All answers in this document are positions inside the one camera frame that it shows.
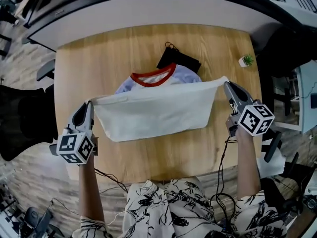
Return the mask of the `person's left forearm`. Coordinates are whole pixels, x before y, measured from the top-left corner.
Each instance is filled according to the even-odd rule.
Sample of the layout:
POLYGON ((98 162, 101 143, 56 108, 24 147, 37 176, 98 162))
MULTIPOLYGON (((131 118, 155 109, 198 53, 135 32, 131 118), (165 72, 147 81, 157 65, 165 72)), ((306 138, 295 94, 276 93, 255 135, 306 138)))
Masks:
POLYGON ((105 221, 93 154, 86 164, 79 167, 79 209, 81 216, 95 221, 105 221))

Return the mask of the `small potted plant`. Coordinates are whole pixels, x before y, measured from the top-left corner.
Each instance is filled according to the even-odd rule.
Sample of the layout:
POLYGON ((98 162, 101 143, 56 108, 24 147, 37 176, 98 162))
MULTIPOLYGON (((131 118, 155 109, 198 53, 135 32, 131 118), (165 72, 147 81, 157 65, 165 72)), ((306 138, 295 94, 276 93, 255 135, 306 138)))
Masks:
POLYGON ((251 66, 254 62, 254 58, 252 55, 248 54, 248 55, 244 55, 243 57, 241 57, 238 60, 239 64, 241 67, 248 67, 251 66))

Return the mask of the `black cloth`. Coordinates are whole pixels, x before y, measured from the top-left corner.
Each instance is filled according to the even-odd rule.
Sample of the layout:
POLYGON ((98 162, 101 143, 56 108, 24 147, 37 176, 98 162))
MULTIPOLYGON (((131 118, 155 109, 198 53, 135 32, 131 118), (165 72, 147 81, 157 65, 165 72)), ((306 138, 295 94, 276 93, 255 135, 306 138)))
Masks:
POLYGON ((171 42, 166 42, 165 50, 157 64, 157 68, 163 69, 172 63, 182 65, 196 74, 201 67, 201 63, 197 59, 181 53, 171 42))

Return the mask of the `person's right forearm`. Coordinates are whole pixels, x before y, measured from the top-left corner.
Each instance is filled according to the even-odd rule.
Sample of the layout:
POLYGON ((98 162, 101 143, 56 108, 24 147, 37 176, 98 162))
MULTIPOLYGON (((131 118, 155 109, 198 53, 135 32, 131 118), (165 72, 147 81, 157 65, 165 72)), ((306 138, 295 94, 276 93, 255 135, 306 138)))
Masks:
POLYGON ((238 144, 237 199, 256 195, 261 190, 253 137, 242 127, 236 130, 238 144))

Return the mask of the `person's black-and-white patterned shirt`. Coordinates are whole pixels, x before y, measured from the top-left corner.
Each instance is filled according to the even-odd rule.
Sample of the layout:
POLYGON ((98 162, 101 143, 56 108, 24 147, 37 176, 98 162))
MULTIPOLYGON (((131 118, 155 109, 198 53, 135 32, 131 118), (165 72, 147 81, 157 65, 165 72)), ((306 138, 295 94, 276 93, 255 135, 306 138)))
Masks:
POLYGON ((130 186, 119 238, 286 238, 286 226, 264 192, 236 202, 225 231, 196 178, 130 186))

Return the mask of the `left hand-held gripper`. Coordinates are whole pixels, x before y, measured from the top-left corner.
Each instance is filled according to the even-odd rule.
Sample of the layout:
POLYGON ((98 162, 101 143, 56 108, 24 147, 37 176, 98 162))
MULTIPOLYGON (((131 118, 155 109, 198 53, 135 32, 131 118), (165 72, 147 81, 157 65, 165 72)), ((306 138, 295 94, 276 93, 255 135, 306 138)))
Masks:
POLYGON ((63 129, 57 143, 49 146, 54 156, 69 164, 87 164, 91 155, 98 155, 98 138, 94 136, 94 106, 84 102, 70 117, 69 127, 63 129))

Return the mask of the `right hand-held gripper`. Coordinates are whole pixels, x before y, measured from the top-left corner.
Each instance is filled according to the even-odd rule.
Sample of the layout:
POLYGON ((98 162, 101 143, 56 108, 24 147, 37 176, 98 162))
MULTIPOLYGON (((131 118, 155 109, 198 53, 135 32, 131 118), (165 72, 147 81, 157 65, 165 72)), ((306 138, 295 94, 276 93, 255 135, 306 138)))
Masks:
POLYGON ((226 81, 223 87, 233 110, 226 121, 229 136, 235 137, 239 126, 251 136, 266 133, 275 119, 269 108, 260 100, 253 100, 249 92, 236 83, 226 81))

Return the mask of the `white desk partition black rim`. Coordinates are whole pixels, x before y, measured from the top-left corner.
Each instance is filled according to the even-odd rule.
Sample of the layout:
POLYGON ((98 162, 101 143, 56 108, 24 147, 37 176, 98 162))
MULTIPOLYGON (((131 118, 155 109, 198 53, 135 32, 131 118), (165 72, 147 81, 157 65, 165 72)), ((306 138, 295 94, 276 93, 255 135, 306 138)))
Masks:
POLYGON ((197 24, 248 32, 262 47, 279 26, 317 31, 317 14, 271 0, 35 0, 26 38, 52 51, 134 26, 197 24))

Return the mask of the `light blue desk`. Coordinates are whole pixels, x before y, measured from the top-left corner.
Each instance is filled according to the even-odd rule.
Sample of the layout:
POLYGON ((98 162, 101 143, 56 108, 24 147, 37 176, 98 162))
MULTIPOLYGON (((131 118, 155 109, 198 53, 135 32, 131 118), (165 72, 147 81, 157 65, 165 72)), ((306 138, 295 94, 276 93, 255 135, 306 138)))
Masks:
POLYGON ((317 108, 311 107, 311 95, 317 94, 317 61, 297 69, 300 100, 300 130, 306 133, 317 125, 317 108))

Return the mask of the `white blue raglan t-shirt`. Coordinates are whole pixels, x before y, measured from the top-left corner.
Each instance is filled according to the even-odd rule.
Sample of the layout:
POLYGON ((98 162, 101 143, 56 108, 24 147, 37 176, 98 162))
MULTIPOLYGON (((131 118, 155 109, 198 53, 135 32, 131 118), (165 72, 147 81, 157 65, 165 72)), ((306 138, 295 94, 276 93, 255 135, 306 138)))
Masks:
POLYGON ((208 125, 223 76, 201 78, 172 63, 148 73, 132 73, 110 96, 91 99, 106 136, 114 142, 131 141, 200 129, 208 125))

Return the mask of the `white cloth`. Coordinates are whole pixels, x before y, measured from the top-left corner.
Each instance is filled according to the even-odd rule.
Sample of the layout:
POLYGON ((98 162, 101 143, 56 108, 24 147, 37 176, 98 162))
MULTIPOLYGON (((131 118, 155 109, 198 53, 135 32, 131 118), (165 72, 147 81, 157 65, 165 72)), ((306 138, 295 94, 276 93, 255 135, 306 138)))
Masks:
POLYGON ((265 153, 261 152, 261 156, 257 158, 257 166, 261 179, 279 175, 284 172, 286 158, 281 154, 280 149, 276 148, 269 162, 264 160, 264 156, 265 153))

